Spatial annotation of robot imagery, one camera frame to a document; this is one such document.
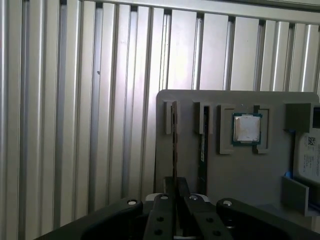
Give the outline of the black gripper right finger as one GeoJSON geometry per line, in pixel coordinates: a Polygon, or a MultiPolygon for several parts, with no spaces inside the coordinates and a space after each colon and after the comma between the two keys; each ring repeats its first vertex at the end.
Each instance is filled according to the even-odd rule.
{"type": "Polygon", "coordinates": [[[216,204],[190,193],[177,179],[183,230],[203,240],[318,240],[319,233],[241,201],[223,198],[216,204]]]}

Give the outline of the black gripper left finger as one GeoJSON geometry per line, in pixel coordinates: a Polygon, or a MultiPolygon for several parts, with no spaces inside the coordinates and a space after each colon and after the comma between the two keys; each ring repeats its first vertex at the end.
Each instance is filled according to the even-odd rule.
{"type": "Polygon", "coordinates": [[[123,198],[41,236],[43,240],[172,240],[175,189],[172,177],[163,180],[163,193],[145,201],[123,198]]]}

